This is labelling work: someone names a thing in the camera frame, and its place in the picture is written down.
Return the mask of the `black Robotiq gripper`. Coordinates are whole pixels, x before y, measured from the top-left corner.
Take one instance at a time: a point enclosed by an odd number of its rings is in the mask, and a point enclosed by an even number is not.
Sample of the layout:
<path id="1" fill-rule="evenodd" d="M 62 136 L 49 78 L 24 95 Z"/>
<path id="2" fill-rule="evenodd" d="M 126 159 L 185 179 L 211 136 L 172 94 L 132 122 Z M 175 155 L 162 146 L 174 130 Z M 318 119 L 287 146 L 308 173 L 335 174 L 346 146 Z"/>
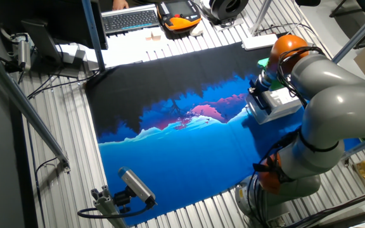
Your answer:
<path id="1" fill-rule="evenodd" d="M 256 80 L 254 87 L 248 88 L 248 92 L 252 96 L 257 96 L 258 94 L 268 91 L 269 88 L 270 88 L 270 82 L 263 77 L 259 77 Z"/>

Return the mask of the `person's hand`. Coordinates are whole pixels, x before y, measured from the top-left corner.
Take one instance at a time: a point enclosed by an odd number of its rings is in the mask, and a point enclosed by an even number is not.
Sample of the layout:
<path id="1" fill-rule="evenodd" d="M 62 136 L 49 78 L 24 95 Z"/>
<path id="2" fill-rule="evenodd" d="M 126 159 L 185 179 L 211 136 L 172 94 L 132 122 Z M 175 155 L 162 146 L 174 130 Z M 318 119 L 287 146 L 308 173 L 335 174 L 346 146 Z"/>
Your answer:
<path id="1" fill-rule="evenodd" d="M 113 0 L 112 1 L 112 10 L 123 10 L 129 8 L 129 4 L 126 0 Z"/>

